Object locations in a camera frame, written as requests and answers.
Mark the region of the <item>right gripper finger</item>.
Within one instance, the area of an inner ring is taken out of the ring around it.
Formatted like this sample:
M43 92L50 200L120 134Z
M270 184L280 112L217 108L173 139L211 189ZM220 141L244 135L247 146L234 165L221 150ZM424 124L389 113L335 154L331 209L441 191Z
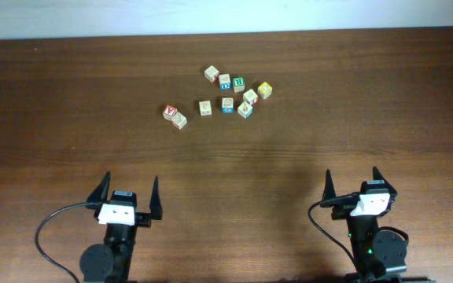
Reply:
M325 179L325 186L322 194L322 199L333 199L335 198L336 191L334 189L333 179L331 175L330 169L326 170L326 179Z
M383 177L383 175L381 174L381 172L378 170L377 167L372 168L372 173L373 173L373 179L375 181L383 181L384 187L388 190L389 194L392 197L397 196L396 189Z

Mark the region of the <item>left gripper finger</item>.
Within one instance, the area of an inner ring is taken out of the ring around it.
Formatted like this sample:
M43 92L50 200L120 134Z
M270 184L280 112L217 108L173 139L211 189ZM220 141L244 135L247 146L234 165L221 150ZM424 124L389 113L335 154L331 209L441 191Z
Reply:
M149 202L150 217L153 220L161 220L163 218L163 207L160 201L159 194L159 178L156 176L153 183L152 194Z
M101 182L94 189L94 191L87 198L88 209L98 209L102 206L108 197L109 184L111 180L111 174L107 171L102 178Z

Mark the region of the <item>wooden block blue corner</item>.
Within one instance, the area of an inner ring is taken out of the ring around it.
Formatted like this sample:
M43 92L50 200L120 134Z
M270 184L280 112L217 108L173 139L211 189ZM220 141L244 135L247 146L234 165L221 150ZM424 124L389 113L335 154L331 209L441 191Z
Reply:
M238 106L238 114L244 119L248 119L253 112L253 107L246 101Z

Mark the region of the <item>yellow top wooden block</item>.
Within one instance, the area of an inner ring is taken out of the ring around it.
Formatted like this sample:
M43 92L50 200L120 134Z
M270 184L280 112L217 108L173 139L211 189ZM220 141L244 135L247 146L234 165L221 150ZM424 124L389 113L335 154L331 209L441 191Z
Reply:
M258 95L266 100L272 94L273 88L268 82L263 82L258 86L257 93Z

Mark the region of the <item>wooden block red corner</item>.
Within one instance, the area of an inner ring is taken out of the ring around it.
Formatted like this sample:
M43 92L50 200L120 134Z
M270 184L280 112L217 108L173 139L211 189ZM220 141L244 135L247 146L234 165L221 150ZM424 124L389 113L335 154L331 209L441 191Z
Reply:
M253 89L247 90L243 93L243 101L250 105L255 105L258 101L258 98L258 95Z

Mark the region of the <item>wooden block blue side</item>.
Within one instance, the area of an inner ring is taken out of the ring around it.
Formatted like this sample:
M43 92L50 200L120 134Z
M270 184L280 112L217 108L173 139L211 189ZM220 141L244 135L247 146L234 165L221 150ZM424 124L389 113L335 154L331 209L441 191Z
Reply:
M233 113L234 112L234 99L231 97L222 98L222 113Z

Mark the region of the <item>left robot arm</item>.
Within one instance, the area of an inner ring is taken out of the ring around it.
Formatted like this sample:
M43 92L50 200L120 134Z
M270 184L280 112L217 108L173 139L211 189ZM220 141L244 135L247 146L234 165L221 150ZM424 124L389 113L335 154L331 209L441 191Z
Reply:
M104 240L88 247L79 267L86 283L128 282L137 229L150 228L152 221L163 218L159 180L153 182L148 212L137 212L137 195L115 190L108 195L111 175L106 173L87 198L87 208L106 226Z

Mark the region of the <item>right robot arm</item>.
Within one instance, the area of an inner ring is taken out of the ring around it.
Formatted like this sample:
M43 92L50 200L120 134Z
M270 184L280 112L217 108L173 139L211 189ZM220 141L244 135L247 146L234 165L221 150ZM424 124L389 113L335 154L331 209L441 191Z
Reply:
M364 181L358 192L343 196L336 194L331 172L326 172L319 206L332 209L331 219L347 223L352 246L348 254L355 272L345 275L346 282L397 281L407 270L407 233L378 225L378 218L391 210L397 191L376 167L372 172L373 178Z

